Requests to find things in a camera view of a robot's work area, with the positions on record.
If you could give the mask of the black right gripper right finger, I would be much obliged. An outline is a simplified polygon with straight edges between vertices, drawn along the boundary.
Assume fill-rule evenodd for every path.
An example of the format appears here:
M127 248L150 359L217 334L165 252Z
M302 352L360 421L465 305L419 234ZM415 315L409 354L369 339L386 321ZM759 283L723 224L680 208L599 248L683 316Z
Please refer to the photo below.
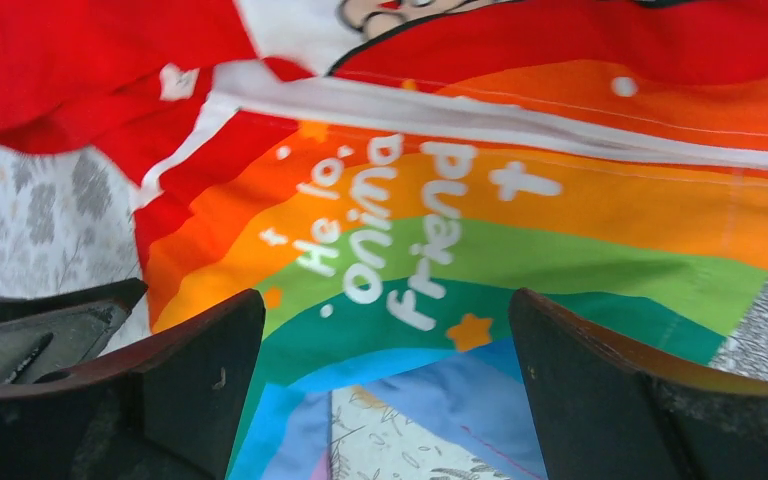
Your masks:
M768 479L768 382L518 290L509 323L552 479Z

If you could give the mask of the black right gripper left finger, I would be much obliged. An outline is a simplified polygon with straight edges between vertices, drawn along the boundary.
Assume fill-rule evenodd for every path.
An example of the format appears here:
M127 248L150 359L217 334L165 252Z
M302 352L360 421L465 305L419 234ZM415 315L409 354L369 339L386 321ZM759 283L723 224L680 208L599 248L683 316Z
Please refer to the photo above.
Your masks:
M221 479L265 308L240 292L30 384L0 385L0 479Z

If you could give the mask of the rainbow red white kids jacket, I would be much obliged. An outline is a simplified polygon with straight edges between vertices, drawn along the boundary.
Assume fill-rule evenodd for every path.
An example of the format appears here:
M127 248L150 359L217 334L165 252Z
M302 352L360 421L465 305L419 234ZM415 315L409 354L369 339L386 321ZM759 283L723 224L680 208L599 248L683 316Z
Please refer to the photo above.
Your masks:
M351 393L546 477L522 288L768 381L768 1L0 1L0 146L126 177L153 333L260 293L232 479L432 469Z

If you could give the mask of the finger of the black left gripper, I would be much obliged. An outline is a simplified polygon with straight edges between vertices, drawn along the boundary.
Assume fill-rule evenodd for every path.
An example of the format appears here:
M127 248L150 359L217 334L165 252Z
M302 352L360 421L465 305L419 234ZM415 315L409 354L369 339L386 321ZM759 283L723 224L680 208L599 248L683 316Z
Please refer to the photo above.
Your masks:
M40 298L0 296L0 384L30 384L97 358L147 291L130 278Z

